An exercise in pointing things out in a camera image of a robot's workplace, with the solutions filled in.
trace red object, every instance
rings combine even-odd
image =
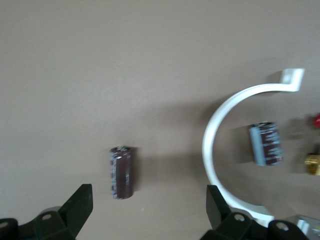
[[[314,125],[316,128],[320,128],[320,113],[315,117],[314,122],[313,122],[313,125]]]

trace square end of white hook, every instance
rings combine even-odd
[[[282,70],[282,75],[280,79],[281,84],[286,84],[291,86],[293,92],[297,92],[300,89],[302,79],[304,77],[304,68],[288,68]]]

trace gold object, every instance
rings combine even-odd
[[[320,176],[320,155],[309,154],[304,164],[310,174]]]

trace gray surface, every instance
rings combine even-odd
[[[318,140],[320,1],[0,1],[0,216],[20,223],[92,183],[78,239],[199,239],[210,228],[201,159],[215,109],[305,68],[297,93],[245,100],[214,146],[219,179],[277,218],[319,218],[304,171]],[[247,126],[275,122],[283,163],[253,163]],[[139,148],[136,192],[111,196],[109,149]]]

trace white curved object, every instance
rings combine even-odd
[[[269,222],[274,219],[274,216],[268,212],[264,206],[253,205],[245,202],[234,195],[232,195],[219,181],[213,159],[213,146],[217,130],[225,118],[230,112],[241,101],[260,93],[266,92],[297,92],[300,89],[300,84],[303,78],[305,70],[303,68],[290,68],[282,71],[280,83],[268,83],[249,87],[242,90],[235,95],[227,99],[212,115],[202,142],[202,157],[205,167],[206,174],[212,185],[216,185],[225,201],[232,208],[242,209],[249,212],[257,222],[265,227],[268,226]]]

